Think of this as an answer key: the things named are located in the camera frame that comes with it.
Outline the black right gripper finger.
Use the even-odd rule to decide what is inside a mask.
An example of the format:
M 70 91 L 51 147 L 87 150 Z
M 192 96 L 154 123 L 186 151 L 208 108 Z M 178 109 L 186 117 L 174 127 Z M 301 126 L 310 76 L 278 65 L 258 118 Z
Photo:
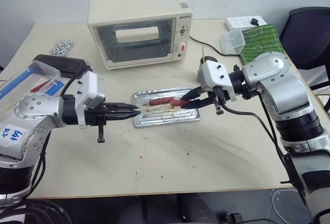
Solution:
M 205 90 L 201 88 L 201 86 L 196 87 L 189 92 L 187 92 L 185 95 L 183 95 L 180 100 L 182 101 L 188 101 L 188 102 L 198 102 L 199 97 L 205 93 Z
M 205 99 L 199 99 L 199 98 L 194 98 L 194 99 L 183 99 L 181 98 L 180 100 L 185 101 L 186 104 L 184 104 L 181 108 L 182 109 L 199 109 L 208 105 L 213 104 L 213 98 L 205 98 Z

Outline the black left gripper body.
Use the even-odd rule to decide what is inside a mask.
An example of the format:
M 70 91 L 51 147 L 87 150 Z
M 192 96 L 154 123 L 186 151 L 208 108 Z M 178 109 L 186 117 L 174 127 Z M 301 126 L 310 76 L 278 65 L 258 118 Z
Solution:
M 88 108 L 85 110 L 85 122 L 89 126 L 98 127 L 98 143 L 104 143 L 104 126 L 107 121 L 119 120 L 120 111 L 119 103 L 102 102 L 94 109 Z

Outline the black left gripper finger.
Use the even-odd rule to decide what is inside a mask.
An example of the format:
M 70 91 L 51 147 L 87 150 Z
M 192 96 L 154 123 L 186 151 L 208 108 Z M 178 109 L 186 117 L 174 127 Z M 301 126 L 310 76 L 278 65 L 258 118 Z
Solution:
M 106 103 L 106 108 L 108 111 L 115 111 L 115 112 L 131 111 L 131 110 L 138 109 L 138 107 L 136 107 L 132 104 L 121 103 L 121 102 Z
M 118 110 L 113 112 L 113 120 L 126 120 L 140 114 L 141 112 L 137 110 Z

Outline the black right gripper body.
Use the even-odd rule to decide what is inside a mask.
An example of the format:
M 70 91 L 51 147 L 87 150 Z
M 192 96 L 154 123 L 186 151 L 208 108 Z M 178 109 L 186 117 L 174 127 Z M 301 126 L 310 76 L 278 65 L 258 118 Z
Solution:
M 207 94 L 203 107 L 213 104 L 217 115 L 224 114 L 224 110 L 231 113 L 231 109 L 226 106 L 226 94 L 223 87 L 214 86 L 213 91 L 207 91 Z

